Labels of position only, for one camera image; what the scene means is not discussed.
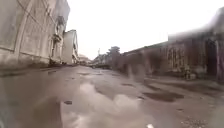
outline sky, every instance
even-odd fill
[[[76,29],[78,51],[90,59],[111,46],[127,52],[167,40],[168,34],[208,24],[223,0],[67,0],[67,30]]]

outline facade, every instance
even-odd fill
[[[66,0],[0,0],[0,6],[1,68],[62,62]]]
[[[136,76],[163,74],[224,81],[224,9],[206,28],[169,36],[167,42],[122,55],[120,70]]]
[[[88,57],[86,57],[85,55],[82,55],[82,54],[79,54],[78,58],[79,58],[80,63],[86,63],[87,64],[87,63],[91,62],[91,60]]]
[[[108,56],[106,54],[99,54],[92,63],[94,65],[108,65]]]

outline doorway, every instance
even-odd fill
[[[215,41],[207,40],[205,44],[206,48],[206,65],[207,65],[207,74],[209,76],[216,76],[217,73],[217,50]]]

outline pavement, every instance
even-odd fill
[[[82,66],[12,72],[0,75],[0,127],[223,128],[222,90]]]

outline gray wall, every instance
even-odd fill
[[[66,0],[0,0],[0,67],[48,64],[57,18],[65,29],[69,10]]]
[[[62,61],[67,64],[72,64],[73,45],[76,44],[76,31],[71,30],[64,34],[64,44],[62,49]]]

